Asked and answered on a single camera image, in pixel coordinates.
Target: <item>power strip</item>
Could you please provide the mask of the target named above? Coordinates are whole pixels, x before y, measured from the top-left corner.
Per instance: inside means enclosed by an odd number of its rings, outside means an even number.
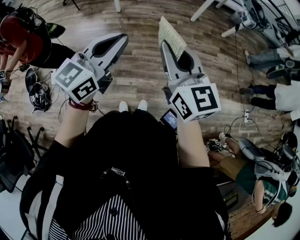
[[[248,118],[249,118],[249,111],[245,110],[245,112],[244,112],[244,123],[248,122]]]

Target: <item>display screen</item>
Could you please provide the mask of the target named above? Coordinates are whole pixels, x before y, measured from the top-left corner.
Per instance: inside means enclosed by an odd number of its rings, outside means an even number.
[[[176,129],[177,128],[177,117],[174,116],[174,114],[172,112],[168,112],[165,116],[164,116],[164,120],[173,128]]]

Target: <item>wristband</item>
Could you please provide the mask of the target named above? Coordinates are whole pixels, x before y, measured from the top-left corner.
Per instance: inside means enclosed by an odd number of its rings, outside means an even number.
[[[263,207],[262,207],[262,209],[260,209],[259,211],[257,211],[257,210],[255,210],[257,213],[260,213],[261,211],[263,210]]]
[[[80,109],[80,110],[83,110],[83,111],[86,111],[86,110],[93,110],[94,106],[93,106],[93,99],[87,103],[87,104],[84,104],[84,103],[76,103],[74,102],[72,99],[69,98],[69,106],[71,106],[72,108],[75,108],[75,109]]]

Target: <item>beige sponge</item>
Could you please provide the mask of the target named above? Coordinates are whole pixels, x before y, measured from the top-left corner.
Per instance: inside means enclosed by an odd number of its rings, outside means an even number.
[[[159,23],[158,43],[159,46],[166,41],[172,48],[176,59],[179,60],[187,44],[172,25],[162,16]]]

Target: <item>striped shirt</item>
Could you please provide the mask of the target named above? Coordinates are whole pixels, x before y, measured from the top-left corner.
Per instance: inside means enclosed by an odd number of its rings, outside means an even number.
[[[119,195],[110,198],[72,234],[52,219],[49,240],[146,240],[136,218]]]

